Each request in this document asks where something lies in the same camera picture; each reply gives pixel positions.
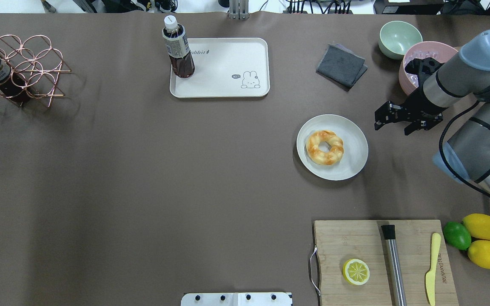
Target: rabbit face illustration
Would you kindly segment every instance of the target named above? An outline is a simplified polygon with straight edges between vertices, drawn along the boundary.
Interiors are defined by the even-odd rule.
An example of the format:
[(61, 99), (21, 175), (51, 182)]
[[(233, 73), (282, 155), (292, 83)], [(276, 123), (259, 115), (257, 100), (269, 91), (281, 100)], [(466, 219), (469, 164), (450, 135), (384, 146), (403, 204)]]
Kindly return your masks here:
[(241, 88), (260, 88), (260, 80), (256, 75), (256, 71), (243, 72), (243, 84)]

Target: halved lemon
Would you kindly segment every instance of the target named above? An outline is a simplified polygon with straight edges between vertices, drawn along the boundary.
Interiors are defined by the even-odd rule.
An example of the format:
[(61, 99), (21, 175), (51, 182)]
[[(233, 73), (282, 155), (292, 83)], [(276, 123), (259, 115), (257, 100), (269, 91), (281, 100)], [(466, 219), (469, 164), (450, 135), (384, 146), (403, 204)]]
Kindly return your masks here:
[(360, 259), (350, 259), (343, 268), (344, 279), (353, 285), (364, 285), (370, 279), (368, 265)]

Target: plate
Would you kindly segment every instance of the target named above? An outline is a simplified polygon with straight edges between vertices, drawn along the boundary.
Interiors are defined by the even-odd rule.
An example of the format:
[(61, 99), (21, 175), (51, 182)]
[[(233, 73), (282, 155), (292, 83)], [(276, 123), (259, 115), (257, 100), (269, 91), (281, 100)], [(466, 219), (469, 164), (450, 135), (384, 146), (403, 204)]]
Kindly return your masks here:
[[(309, 157), (305, 144), (309, 136), (317, 130), (332, 130), (343, 140), (344, 155), (341, 161), (333, 165), (320, 165)], [(316, 176), (331, 181), (352, 178), (364, 168), (368, 159), (368, 142), (362, 130), (351, 120), (333, 114), (319, 115), (308, 120), (298, 132), (296, 148), (305, 168)]]
[(169, 91), (178, 98), (262, 97), (270, 91), (268, 44), (258, 37), (189, 38), (194, 74), (170, 72)]

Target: napkin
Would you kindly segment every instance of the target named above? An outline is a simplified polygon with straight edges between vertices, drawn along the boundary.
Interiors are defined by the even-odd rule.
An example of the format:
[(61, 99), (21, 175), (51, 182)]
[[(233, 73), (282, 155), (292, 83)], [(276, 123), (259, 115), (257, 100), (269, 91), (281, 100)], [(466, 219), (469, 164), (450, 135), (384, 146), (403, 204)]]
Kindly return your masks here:
[(317, 66), (319, 74), (347, 87), (355, 85), (367, 69), (364, 58), (339, 44), (329, 44), (325, 56)]

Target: brown tabletop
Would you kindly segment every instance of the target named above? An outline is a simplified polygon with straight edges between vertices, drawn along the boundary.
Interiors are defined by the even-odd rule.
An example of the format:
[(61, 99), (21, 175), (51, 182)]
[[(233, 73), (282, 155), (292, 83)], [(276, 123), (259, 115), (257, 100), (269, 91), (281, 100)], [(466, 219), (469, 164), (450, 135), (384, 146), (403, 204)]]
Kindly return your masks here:
[[(185, 292), (251, 291), (311, 306), (314, 220), (490, 214), (489, 200), (432, 164), (445, 124), (373, 129), (385, 100), (405, 98), (399, 62), (377, 47), (383, 24), (461, 46), (490, 17), (178, 15), (188, 37), (267, 41), (271, 89), (255, 99), (173, 97), (163, 17), (0, 14), (0, 35), (47, 35), (74, 72), (49, 110), (0, 101), (1, 306), (179, 305)], [(369, 67), (349, 91), (315, 72), (334, 42)], [(364, 132), (369, 158), (354, 178), (323, 180), (298, 158), (298, 130), (320, 114)], [(460, 304), (490, 305), (490, 270), (448, 250)]]

